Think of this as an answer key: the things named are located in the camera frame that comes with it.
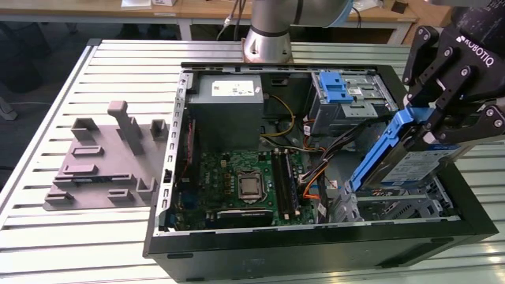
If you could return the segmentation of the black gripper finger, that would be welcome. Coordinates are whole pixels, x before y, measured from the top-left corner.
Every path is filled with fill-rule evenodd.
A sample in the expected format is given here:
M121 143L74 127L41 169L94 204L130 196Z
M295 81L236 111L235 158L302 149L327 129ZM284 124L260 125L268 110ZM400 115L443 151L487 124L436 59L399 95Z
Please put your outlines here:
M434 27L423 25L418 28L403 77L410 86L404 106L423 108L436 103L426 122L427 131L436 130L443 123L448 106L474 76L471 66L458 65L460 49L451 45L435 47L440 39Z
M456 107L456 113L439 113L423 126L422 138L427 144L464 145L504 139L504 101Z

